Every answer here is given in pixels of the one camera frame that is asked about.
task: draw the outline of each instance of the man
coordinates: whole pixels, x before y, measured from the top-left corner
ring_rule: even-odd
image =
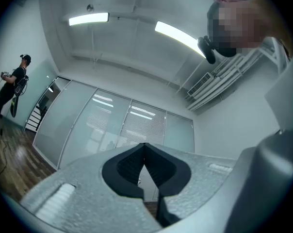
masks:
[[[3,106],[14,96],[15,86],[26,76],[26,69],[31,62],[31,57],[29,55],[22,55],[21,57],[19,68],[17,68],[10,77],[1,76],[6,83],[0,91],[0,114]]]
[[[218,49],[256,48],[270,36],[293,57],[293,35],[270,0],[215,0],[207,18],[209,38]]]

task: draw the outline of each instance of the black cap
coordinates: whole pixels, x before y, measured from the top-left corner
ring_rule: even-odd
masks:
[[[27,55],[27,54],[23,55],[23,54],[22,54],[20,57],[23,58],[23,59],[25,59],[25,60],[27,61],[27,65],[30,64],[30,62],[31,62],[31,57],[30,57],[30,55]]]

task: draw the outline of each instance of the vent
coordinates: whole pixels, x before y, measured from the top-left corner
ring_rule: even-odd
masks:
[[[214,80],[214,77],[210,73],[206,73],[188,92],[190,96],[195,96],[197,93],[199,93],[203,88],[205,88],[212,80]]]

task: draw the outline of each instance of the wooden floor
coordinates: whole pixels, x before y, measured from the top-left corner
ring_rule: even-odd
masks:
[[[3,128],[0,135],[0,190],[15,201],[20,199],[41,180],[51,175],[51,168],[32,147],[34,132],[23,132],[13,123],[1,120]]]

